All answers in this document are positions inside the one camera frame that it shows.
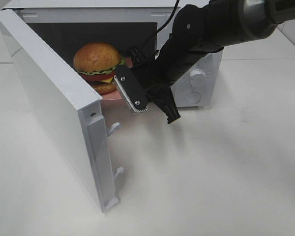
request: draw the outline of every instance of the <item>control dial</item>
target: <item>control dial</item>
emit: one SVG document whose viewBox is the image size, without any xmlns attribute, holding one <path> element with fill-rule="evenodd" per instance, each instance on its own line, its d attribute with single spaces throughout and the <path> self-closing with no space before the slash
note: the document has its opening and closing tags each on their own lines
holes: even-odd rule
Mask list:
<svg viewBox="0 0 295 236">
<path fill-rule="evenodd" d="M 189 83 L 192 87 L 201 87 L 206 84 L 207 76 L 203 70 L 192 70 L 189 74 Z"/>
</svg>

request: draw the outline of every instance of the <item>cheese slice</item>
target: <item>cheese slice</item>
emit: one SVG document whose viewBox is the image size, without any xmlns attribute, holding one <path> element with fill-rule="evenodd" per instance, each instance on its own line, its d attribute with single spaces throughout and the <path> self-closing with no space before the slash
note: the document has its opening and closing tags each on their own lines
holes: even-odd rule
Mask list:
<svg viewBox="0 0 295 236">
<path fill-rule="evenodd" d="M 108 78 L 106 80 L 101 80 L 100 82 L 104 82 L 104 83 L 110 83 L 113 80 L 114 77 Z"/>
</svg>

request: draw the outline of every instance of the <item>open microwave door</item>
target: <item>open microwave door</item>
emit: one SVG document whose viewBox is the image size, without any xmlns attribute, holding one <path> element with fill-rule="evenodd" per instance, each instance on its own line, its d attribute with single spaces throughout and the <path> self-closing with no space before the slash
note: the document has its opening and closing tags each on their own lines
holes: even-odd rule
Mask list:
<svg viewBox="0 0 295 236">
<path fill-rule="evenodd" d="M 0 11 L 0 30 L 35 114 L 105 211 L 118 199 L 101 96 L 13 10 Z"/>
</svg>

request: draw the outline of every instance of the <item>hamburger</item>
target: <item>hamburger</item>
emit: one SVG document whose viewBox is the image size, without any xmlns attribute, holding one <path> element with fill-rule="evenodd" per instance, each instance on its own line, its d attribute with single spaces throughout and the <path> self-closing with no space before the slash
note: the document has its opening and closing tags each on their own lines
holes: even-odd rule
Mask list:
<svg viewBox="0 0 295 236">
<path fill-rule="evenodd" d="M 125 59 L 116 48 L 108 43 L 88 43 L 77 51 L 73 58 L 73 68 L 100 95 L 115 91 L 112 83 L 114 69 L 124 64 Z"/>
</svg>

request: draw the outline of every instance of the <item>lettuce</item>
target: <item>lettuce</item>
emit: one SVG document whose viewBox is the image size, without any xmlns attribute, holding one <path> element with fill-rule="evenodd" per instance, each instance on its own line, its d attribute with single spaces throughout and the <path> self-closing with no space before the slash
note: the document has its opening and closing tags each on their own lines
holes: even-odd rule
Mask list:
<svg viewBox="0 0 295 236">
<path fill-rule="evenodd" d="M 121 58 L 120 63 L 114 66 L 113 68 L 110 68 L 109 70 L 102 70 L 102 71 L 94 71 L 94 72 L 84 72 L 84 71 L 78 71 L 81 74 L 84 75 L 101 75 L 101 74 L 106 74 L 109 75 L 110 73 L 113 72 L 113 70 L 118 66 L 118 65 L 123 65 L 125 64 L 126 60 L 124 57 Z"/>
</svg>

